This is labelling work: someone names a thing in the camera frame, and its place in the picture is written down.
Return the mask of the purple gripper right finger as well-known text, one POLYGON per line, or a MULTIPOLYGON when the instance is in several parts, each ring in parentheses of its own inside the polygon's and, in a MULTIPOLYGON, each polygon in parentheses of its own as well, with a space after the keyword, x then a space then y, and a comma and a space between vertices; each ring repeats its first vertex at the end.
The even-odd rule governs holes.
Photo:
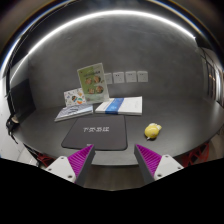
POLYGON ((160 155, 144 146, 136 144, 134 155, 138 161, 144 183, 149 184, 183 169, 170 155, 160 155))

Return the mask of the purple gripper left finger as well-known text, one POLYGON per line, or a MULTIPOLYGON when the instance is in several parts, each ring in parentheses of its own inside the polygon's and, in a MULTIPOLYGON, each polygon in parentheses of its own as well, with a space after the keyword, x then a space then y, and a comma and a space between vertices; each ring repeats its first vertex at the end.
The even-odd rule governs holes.
POLYGON ((83 186, 94 156, 94 146, 88 145, 68 157, 58 157, 46 170, 65 180, 83 186))

